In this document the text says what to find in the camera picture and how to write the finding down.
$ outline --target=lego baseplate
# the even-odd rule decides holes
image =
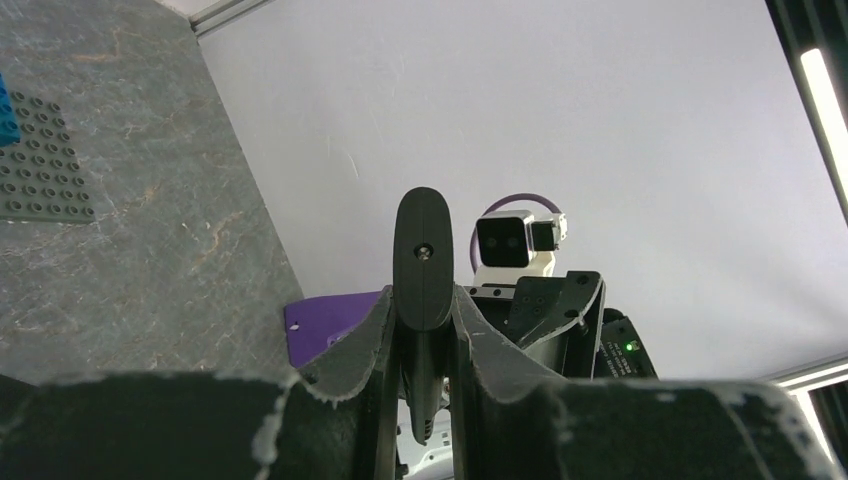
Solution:
[[[0,147],[11,145],[21,140],[21,131],[15,121],[15,113],[12,110],[12,102],[3,75],[0,75]]]
[[[91,195],[62,109],[21,92],[9,96],[21,140],[0,148],[0,219],[91,223]]]

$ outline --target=white backdrop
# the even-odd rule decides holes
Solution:
[[[848,228],[761,0],[286,0],[201,46],[307,295],[390,283],[418,185],[467,284],[474,220],[531,191],[663,377],[844,350]]]

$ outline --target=fluorescent light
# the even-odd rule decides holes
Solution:
[[[813,434],[815,434],[816,439],[819,441],[819,445],[821,445],[825,455],[832,462],[833,453],[830,451],[830,444],[827,442],[827,437],[825,437],[824,430],[822,430],[821,423],[819,423],[819,416],[816,415],[816,409],[813,407],[813,399],[810,398],[810,394],[807,392],[797,393],[794,396],[798,405],[801,407],[801,411],[804,412],[804,416],[807,417],[807,422],[809,422],[810,428],[813,429]]]
[[[848,362],[840,361],[835,367],[825,368],[812,373],[778,382],[777,385],[792,393],[806,392],[816,388],[833,385],[848,380]]]
[[[807,83],[813,94],[819,121],[824,129],[830,154],[836,166],[836,174],[842,189],[848,193],[848,128],[839,109],[836,91],[827,73],[821,50],[814,48],[801,55],[801,65],[807,75]]]

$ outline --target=screw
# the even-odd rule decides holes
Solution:
[[[429,245],[421,245],[415,251],[415,256],[418,257],[418,260],[426,262],[427,260],[430,260],[431,256],[433,256],[433,249],[430,248]]]

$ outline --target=purple cable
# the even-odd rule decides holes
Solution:
[[[562,213],[562,210],[560,210],[559,207],[557,207],[554,202],[548,200],[547,198],[545,198],[541,195],[537,195],[535,193],[516,193],[516,194],[510,195],[508,197],[504,197],[504,198],[498,200],[497,202],[493,203],[492,206],[490,206],[489,208],[486,209],[485,212],[483,212],[483,215],[486,215],[487,213],[492,213],[495,210],[500,209],[504,205],[506,205],[508,203],[512,203],[512,202],[535,202],[535,203],[538,203],[539,205],[542,205],[543,207],[547,208],[548,210],[550,210],[551,213]],[[471,270],[474,273],[477,273],[477,267],[478,267],[478,265],[477,265],[477,255],[475,254],[476,250],[474,249],[474,247],[476,245],[477,245],[477,226],[475,224],[474,231],[471,233],[471,245],[469,245],[469,247],[468,247],[468,254],[471,257]]]

